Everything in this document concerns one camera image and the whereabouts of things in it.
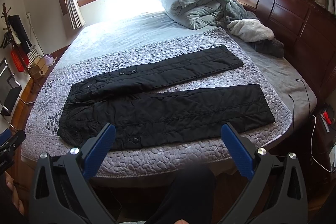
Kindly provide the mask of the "cardboard boxes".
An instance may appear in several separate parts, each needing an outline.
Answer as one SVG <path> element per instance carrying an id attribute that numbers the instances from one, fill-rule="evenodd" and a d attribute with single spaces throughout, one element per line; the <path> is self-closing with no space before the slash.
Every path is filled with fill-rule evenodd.
<path id="1" fill-rule="evenodd" d="M 40 79 L 42 77 L 45 77 L 49 67 L 46 64 L 46 60 L 44 57 L 37 57 L 33 64 L 31 65 L 31 68 L 29 70 L 30 76 L 35 79 Z"/>

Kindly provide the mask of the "grey-blue folded duvet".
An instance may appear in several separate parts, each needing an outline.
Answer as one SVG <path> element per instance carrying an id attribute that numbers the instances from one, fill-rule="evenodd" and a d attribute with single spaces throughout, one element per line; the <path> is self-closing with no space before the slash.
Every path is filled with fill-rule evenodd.
<path id="1" fill-rule="evenodd" d="M 224 7 L 228 0 L 159 0 L 167 15 L 192 30 L 224 26 Z"/>

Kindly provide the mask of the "white fleece blanket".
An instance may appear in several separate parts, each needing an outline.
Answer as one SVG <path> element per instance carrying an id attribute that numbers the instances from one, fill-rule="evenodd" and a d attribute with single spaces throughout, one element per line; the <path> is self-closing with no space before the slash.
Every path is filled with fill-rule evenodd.
<path id="1" fill-rule="evenodd" d="M 274 39 L 273 31 L 258 19 L 234 20 L 227 25 L 227 28 L 232 35 L 238 36 L 246 43 Z"/>

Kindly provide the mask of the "dark grey fleece garment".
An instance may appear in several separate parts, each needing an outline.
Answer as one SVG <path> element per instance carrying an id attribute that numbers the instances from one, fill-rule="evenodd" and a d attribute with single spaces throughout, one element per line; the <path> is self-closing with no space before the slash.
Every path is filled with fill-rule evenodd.
<path id="1" fill-rule="evenodd" d="M 284 57 L 284 44 L 275 38 L 273 31 L 235 0 L 222 0 L 217 23 L 249 44 L 256 52 L 277 58 Z"/>

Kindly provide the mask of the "red basket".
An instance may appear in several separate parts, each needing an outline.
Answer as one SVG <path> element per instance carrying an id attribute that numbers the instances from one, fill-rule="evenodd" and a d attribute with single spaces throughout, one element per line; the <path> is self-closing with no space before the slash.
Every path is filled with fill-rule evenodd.
<path id="1" fill-rule="evenodd" d="M 26 67 L 24 66 L 24 64 L 28 67 L 29 60 L 24 51 L 21 48 L 14 48 L 11 50 L 10 54 L 17 70 L 19 72 L 25 72 Z"/>

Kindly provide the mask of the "dark wooden headboard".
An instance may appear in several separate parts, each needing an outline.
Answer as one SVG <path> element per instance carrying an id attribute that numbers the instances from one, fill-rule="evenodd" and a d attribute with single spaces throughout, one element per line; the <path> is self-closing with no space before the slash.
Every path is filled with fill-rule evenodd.
<path id="1" fill-rule="evenodd" d="M 284 44 L 318 100 L 335 90 L 335 17 L 311 0 L 236 0 Z"/>

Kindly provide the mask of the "wooden coat rack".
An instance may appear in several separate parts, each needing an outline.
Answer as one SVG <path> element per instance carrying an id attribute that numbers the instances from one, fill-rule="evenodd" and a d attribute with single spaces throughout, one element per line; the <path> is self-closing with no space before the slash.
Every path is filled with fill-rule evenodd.
<path id="1" fill-rule="evenodd" d="M 3 35 L 3 40 L 1 42 L 1 48 L 5 49 L 7 47 L 11 47 L 11 50 L 14 48 L 21 48 L 25 54 L 27 54 L 27 49 L 31 46 L 28 42 L 21 42 L 20 39 L 18 38 L 15 30 L 12 28 L 10 24 L 10 20 L 13 19 L 13 16 L 9 16 L 9 11 L 11 8 L 9 7 L 8 9 L 6 8 L 5 3 L 2 4 L 2 12 L 1 12 L 1 19 L 4 20 L 5 22 L 5 27 L 3 28 L 4 30 L 4 35 Z M 31 65 L 29 63 L 29 66 L 27 67 L 25 64 L 24 66 L 26 67 L 25 73 L 30 76 L 30 68 Z"/>

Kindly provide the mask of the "black quilted pants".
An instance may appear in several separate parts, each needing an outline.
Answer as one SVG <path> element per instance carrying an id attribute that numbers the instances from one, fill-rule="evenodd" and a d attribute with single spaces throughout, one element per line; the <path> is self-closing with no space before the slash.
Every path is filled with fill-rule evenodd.
<path id="1" fill-rule="evenodd" d="M 81 147 L 109 123 L 119 151 L 217 138 L 225 123 L 240 133 L 273 123 L 258 84 L 171 91 L 242 66 L 220 46 L 93 76 L 72 85 L 58 136 Z"/>

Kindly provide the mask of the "pink plastic bag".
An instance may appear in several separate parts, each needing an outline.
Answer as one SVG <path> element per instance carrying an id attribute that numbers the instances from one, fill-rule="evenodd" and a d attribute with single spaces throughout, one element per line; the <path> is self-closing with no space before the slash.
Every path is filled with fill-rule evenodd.
<path id="1" fill-rule="evenodd" d="M 48 67 L 51 67 L 52 65 L 55 64 L 56 62 L 56 57 L 53 57 L 51 54 L 45 54 L 43 56 L 44 60 L 45 60 L 45 64 L 48 66 Z"/>

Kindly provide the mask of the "black chrome chair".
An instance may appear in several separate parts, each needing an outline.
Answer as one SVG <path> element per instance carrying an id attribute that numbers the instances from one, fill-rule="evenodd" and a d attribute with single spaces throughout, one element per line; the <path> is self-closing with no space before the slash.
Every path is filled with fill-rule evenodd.
<path id="1" fill-rule="evenodd" d="M 15 132 L 18 129 L 8 121 L 7 117 L 12 115 L 17 100 L 20 100 L 26 106 L 33 106 L 34 101 L 24 101 L 20 93 L 22 91 L 21 84 L 16 80 L 15 74 L 11 71 L 7 59 L 4 57 L 1 61 L 1 117 L 8 123 L 9 128 Z"/>

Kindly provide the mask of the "grey fitted bed sheet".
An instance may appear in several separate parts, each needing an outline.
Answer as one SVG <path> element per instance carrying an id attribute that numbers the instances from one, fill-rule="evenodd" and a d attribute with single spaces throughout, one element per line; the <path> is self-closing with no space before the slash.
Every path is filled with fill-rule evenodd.
<path id="1" fill-rule="evenodd" d="M 243 67 L 184 84 L 182 90 L 258 83 L 271 108 L 279 110 L 282 121 L 290 122 L 285 109 L 293 114 L 295 124 L 302 123 L 315 109 L 315 94 L 286 59 L 256 52 L 226 28 L 206 26 L 191 30 L 164 12 L 84 28 L 48 81 L 53 86 L 57 105 L 62 107 L 71 85 L 82 80 L 222 45 L 242 60 Z"/>

